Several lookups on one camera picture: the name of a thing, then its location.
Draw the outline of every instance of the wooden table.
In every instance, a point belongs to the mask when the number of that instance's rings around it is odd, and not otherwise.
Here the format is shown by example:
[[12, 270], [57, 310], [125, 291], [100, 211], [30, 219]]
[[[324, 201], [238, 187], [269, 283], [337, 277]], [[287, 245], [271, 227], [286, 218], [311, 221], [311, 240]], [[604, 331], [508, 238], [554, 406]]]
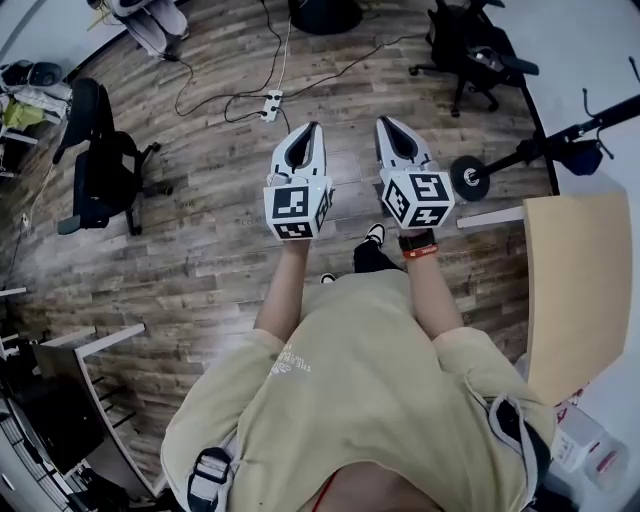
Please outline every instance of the wooden table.
[[529, 257], [528, 382], [548, 405], [569, 398], [624, 350], [632, 250], [626, 194], [527, 199], [458, 227], [524, 220]]

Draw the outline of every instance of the black round base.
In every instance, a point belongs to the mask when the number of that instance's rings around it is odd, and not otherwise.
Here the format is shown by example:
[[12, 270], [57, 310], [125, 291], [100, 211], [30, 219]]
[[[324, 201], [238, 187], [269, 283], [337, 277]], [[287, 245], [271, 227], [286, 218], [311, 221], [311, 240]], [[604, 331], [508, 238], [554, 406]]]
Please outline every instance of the black round base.
[[489, 176], [471, 180], [472, 170], [482, 169], [484, 164], [475, 157], [461, 156], [451, 164], [451, 183], [453, 189], [467, 201], [480, 201], [489, 192], [491, 179]]
[[348, 32], [362, 21], [362, 9], [354, 0], [289, 0], [291, 24], [314, 35]]

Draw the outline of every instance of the shoe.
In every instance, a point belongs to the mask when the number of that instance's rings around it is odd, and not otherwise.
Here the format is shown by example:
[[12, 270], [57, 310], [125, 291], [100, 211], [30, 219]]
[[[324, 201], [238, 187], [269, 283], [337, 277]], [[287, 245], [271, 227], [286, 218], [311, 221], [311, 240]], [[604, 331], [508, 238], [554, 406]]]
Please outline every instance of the shoe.
[[384, 226], [382, 224], [374, 224], [369, 228], [369, 231], [367, 231], [367, 236], [364, 237], [364, 241], [368, 242], [369, 240], [373, 240], [378, 244], [378, 249], [380, 249], [384, 243], [384, 234]]

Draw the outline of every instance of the wood plank flooring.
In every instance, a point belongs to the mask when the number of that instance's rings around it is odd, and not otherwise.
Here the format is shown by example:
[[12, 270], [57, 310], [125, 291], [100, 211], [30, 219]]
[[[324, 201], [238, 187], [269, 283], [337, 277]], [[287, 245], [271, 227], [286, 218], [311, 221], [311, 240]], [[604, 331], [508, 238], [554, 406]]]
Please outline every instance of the wood plank flooring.
[[[284, 0], [267, 0], [274, 29], [286, 36]], [[293, 92], [339, 72], [376, 44], [402, 35], [424, 34], [434, 1], [374, 2], [352, 32], [314, 37], [292, 29], [283, 89]], [[182, 58], [195, 77], [182, 94], [185, 111], [213, 94], [255, 89], [266, 79], [276, 48], [260, 3], [254, 0], [191, 0], [181, 6], [191, 36]], [[310, 120], [325, 130], [328, 173], [336, 184], [334, 207], [311, 251], [307, 280], [324, 272], [351, 270], [351, 254], [367, 228], [382, 219], [373, 185], [379, 182], [374, 124], [379, 115], [399, 118], [430, 144], [443, 168], [458, 156], [494, 160], [512, 152], [534, 125], [520, 91], [498, 87], [501, 109], [486, 111], [482, 96], [466, 94], [462, 116], [449, 114], [456, 79], [450, 75], [410, 77], [410, 64], [429, 60], [422, 38], [403, 40], [357, 64], [339, 79], [283, 103], [292, 127]], [[270, 88], [277, 85], [282, 53]], [[33, 214], [31, 236], [23, 236], [11, 285], [28, 294], [10, 301], [21, 332], [57, 336], [95, 325], [100, 335], [143, 322], [147, 331], [91, 360], [103, 384], [126, 383], [131, 392], [114, 411], [135, 405], [140, 435], [123, 431], [137, 462], [153, 478], [164, 428], [208, 361], [251, 329], [268, 286], [279, 244], [264, 224], [262, 188], [271, 152], [285, 137], [283, 119], [258, 118], [237, 124], [223, 120], [226, 100], [207, 103], [179, 117], [174, 100], [188, 78], [179, 63], [153, 60], [125, 37], [81, 72], [104, 84], [117, 129], [140, 148], [158, 141], [145, 182], [172, 182], [172, 197], [144, 199], [139, 214], [144, 233], [128, 235], [124, 215], [104, 230], [56, 234], [56, 222], [71, 214], [74, 160], [70, 150]], [[260, 110], [262, 100], [233, 103], [230, 116]], [[28, 212], [49, 169], [60, 132], [49, 128], [27, 154], [21, 176], [0, 187], [0, 269], [9, 266], [19, 219]], [[440, 261], [458, 305], [470, 325], [485, 329], [515, 359], [524, 351], [528, 318], [528, 276], [522, 226], [461, 232], [460, 216], [507, 208], [526, 197], [550, 193], [544, 164], [495, 175], [487, 200], [458, 204], [438, 230]], [[391, 228], [387, 251], [399, 256]]]

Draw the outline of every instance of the black office chair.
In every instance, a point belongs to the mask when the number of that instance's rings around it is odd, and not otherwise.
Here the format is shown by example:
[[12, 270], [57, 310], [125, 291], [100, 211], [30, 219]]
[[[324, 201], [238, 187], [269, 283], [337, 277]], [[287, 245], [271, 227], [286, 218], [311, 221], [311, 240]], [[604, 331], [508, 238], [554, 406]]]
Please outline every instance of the black office chair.
[[473, 92], [489, 99], [489, 111], [494, 112], [500, 104], [489, 92], [491, 89], [498, 84], [522, 87], [524, 74], [540, 73], [538, 66], [516, 57], [504, 30], [494, 27], [482, 12], [487, 4], [504, 7], [501, 0], [471, 0], [468, 9], [448, 6], [444, 0], [436, 3], [437, 12], [429, 10], [432, 25], [426, 37], [435, 65], [412, 66], [409, 73], [416, 76], [419, 71], [440, 71], [458, 75], [453, 117], [460, 116], [460, 100], [467, 82], [471, 82]]
[[[64, 151], [88, 140], [89, 149], [76, 158], [73, 187], [73, 217], [58, 223], [58, 233], [68, 235], [79, 229], [104, 228], [109, 219], [125, 212], [129, 233], [142, 233], [133, 222], [133, 203], [142, 192], [142, 165], [151, 151], [158, 151], [154, 142], [143, 152], [125, 132], [117, 132], [107, 90], [91, 78], [73, 83], [73, 99], [67, 129], [55, 152], [53, 163], [60, 162]], [[134, 172], [123, 164], [123, 156], [133, 157]], [[171, 187], [156, 186], [155, 192], [170, 195]]]

